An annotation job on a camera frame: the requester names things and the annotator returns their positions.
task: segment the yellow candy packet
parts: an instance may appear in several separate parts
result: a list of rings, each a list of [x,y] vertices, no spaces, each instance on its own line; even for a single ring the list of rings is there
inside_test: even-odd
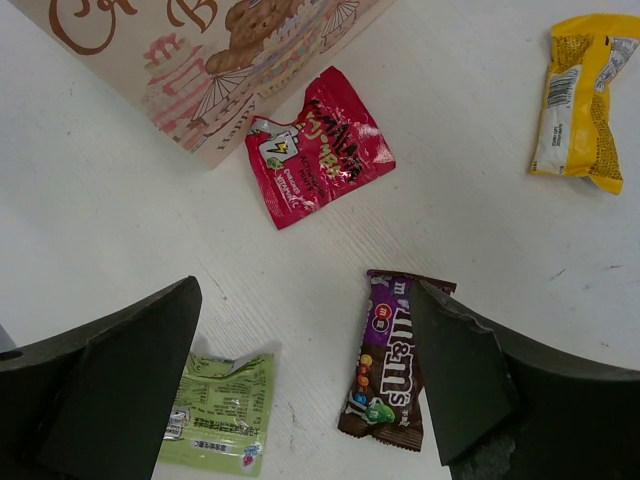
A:
[[[552,60],[531,173],[589,176],[607,192],[624,180],[609,129],[609,85],[640,45],[640,18],[595,14],[551,29]]]

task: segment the red candy packet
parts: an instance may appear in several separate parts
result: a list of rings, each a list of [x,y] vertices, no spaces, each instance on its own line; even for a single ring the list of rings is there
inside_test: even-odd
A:
[[[375,120],[333,67],[309,85],[295,122],[282,125],[255,117],[246,144],[278,229],[396,166]]]

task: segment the white surface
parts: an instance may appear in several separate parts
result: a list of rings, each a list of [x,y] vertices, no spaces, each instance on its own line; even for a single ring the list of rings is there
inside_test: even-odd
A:
[[[0,2],[2,323],[24,345],[196,275],[213,352],[283,343],[262,478],[449,478],[426,411],[421,454],[335,428],[367,268],[456,281],[498,322],[640,369],[640,56],[613,84],[622,196],[526,173],[549,27],[594,11],[640,5],[399,0],[335,61],[397,171],[277,232],[242,148],[208,170]]]

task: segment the teddy bear illustration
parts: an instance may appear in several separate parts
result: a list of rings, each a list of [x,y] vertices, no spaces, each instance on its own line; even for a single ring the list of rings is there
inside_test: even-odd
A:
[[[212,55],[206,63],[210,75],[248,68],[262,52],[264,41],[298,12],[305,0],[241,0],[225,20],[231,32],[229,49]]]

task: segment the gift bag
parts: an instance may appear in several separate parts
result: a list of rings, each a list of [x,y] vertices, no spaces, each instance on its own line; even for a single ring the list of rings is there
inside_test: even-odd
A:
[[[10,1],[216,165],[393,0]]]

